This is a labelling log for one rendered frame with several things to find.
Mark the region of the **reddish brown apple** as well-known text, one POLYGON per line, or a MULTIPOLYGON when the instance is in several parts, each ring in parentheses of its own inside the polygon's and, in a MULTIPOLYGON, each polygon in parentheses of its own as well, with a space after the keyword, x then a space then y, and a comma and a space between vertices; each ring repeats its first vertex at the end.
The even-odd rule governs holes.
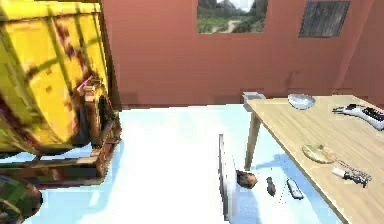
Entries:
POLYGON ((252 189, 258 182, 254 174, 241 170, 236 171, 236 181, 241 187, 247 189, 252 189))

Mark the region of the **grey square bin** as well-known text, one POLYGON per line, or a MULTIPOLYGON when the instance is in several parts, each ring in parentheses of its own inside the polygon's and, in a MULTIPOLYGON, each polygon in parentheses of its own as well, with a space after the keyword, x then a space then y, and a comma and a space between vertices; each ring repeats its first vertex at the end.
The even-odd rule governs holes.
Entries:
POLYGON ((257 99, 265 99, 265 95, 258 92, 244 92, 242 94, 243 97, 243 107, 247 112, 251 112, 252 108, 248 104, 249 100, 257 100, 257 99))

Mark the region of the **landscape window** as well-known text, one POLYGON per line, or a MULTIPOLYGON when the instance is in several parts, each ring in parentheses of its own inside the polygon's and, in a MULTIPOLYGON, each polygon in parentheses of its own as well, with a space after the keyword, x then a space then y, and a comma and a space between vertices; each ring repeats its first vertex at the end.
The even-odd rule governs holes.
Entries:
POLYGON ((198 0, 197 33, 262 33, 268 0, 198 0))

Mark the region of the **small dark bottle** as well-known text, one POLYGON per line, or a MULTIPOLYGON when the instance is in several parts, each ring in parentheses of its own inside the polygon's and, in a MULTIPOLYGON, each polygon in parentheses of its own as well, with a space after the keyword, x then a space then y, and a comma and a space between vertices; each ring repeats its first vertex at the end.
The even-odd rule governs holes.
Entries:
POLYGON ((272 178, 271 177, 267 177, 266 178, 266 181, 267 181, 267 192, 271 195, 271 196, 274 196, 275 193, 276 193, 276 189, 275 189, 275 185, 272 181, 272 178))

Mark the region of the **pale blue bowl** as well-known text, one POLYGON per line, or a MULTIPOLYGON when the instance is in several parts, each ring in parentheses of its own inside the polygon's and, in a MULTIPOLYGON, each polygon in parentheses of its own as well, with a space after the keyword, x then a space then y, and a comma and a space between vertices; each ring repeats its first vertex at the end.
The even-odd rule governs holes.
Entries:
POLYGON ((316 100, 312 96, 306 94, 290 94, 288 96, 288 102, 295 109, 307 110, 315 105, 316 100))

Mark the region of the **grey white remote control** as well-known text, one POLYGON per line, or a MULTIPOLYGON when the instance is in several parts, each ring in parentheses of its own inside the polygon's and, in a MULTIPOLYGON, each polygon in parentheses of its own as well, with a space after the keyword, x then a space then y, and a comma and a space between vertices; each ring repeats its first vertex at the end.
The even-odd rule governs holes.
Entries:
POLYGON ((293 179, 288 179, 286 181, 286 183, 287 183, 287 186, 288 186, 289 191, 291 193, 291 196, 294 199, 302 200, 304 198, 301 190, 299 189, 298 185, 296 184, 296 182, 293 179))

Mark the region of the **tan round plate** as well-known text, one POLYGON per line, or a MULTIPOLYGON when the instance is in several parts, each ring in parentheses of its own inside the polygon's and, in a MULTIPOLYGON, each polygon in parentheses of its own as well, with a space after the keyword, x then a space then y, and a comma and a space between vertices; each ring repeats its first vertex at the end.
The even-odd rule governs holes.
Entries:
POLYGON ((307 158, 320 164, 331 164, 337 159, 333 150, 321 144, 303 145, 302 152, 307 158))

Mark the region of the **light wooden table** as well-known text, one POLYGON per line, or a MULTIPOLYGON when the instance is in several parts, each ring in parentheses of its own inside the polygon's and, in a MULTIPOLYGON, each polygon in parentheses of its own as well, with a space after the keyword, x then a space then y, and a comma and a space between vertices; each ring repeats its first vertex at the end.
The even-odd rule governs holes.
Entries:
POLYGON ((251 167, 260 127, 265 127, 312 186, 347 224, 384 224, 384 131, 332 109, 366 102, 353 95, 318 96, 307 110, 285 98, 254 99, 244 168, 251 167), (372 176, 365 188, 331 173, 337 165, 318 164, 302 152, 305 144, 321 144, 338 159, 372 176))

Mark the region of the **white black remote control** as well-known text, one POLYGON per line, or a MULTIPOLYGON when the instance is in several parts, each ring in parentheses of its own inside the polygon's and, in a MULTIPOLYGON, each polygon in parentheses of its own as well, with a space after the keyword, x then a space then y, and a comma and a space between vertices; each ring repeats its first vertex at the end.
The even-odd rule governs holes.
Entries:
POLYGON ((384 112, 380 112, 372 107, 359 104, 349 104, 347 106, 332 109, 333 113, 358 117, 378 131, 384 130, 384 112))

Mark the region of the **green brown round object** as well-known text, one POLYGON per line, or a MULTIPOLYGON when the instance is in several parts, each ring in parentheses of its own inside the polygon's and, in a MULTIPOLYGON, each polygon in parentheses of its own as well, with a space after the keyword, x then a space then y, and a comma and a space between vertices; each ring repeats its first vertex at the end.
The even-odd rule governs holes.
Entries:
POLYGON ((42 204, 42 193, 34 185, 0 175, 0 224, 22 224, 42 204))

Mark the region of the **dark framed wall picture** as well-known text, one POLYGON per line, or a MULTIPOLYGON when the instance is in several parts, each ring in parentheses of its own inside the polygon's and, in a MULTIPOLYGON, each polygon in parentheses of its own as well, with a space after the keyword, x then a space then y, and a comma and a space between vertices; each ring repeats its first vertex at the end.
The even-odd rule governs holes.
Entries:
POLYGON ((350 5, 350 1, 307 1, 298 37, 338 37, 350 5))

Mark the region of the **white handled whisk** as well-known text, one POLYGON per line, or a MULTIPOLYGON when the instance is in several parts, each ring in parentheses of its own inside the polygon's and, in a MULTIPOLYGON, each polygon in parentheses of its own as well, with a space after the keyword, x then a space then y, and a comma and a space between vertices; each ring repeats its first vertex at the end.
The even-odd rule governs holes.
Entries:
POLYGON ((334 167, 332 169, 332 174, 335 176, 338 176, 344 180, 351 180, 355 184, 361 184, 363 188, 365 188, 372 180, 372 176, 370 174, 353 168, 342 160, 337 160, 337 163, 341 165, 342 168, 334 167))

